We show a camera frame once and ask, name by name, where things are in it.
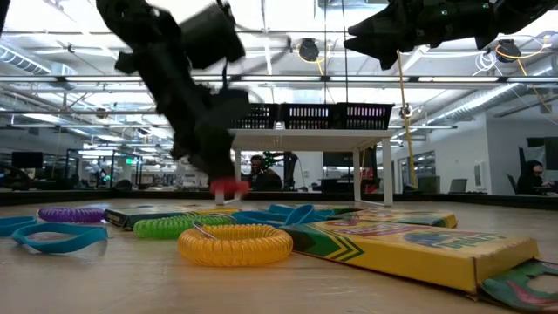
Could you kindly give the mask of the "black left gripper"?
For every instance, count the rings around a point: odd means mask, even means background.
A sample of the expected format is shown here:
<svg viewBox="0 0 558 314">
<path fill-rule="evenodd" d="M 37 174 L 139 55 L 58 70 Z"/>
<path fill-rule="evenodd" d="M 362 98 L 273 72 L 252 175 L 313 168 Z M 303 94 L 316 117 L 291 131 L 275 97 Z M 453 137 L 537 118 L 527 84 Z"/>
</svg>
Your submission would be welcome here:
<svg viewBox="0 0 558 314">
<path fill-rule="evenodd" d="M 230 158 L 233 136 L 228 130 L 234 116 L 235 89 L 215 92 L 207 86 L 174 86 L 173 160 L 191 163 L 211 180 L 234 178 L 235 166 Z"/>
</svg>

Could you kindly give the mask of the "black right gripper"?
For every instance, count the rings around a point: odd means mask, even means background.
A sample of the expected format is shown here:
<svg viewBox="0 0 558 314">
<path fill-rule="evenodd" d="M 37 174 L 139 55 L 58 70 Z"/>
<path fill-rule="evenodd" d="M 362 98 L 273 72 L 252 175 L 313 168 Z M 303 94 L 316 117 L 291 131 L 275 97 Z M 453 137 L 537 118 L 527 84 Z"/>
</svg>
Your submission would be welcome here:
<svg viewBox="0 0 558 314">
<path fill-rule="evenodd" d="M 398 60 L 398 51 L 414 49 L 419 44 L 437 48 L 442 43 L 474 38 L 482 49 L 496 37 L 495 11 L 487 0 L 447 0 L 389 2 L 380 12 L 349 27 L 344 41 L 348 50 L 375 58 L 382 70 L 389 70 Z"/>
</svg>

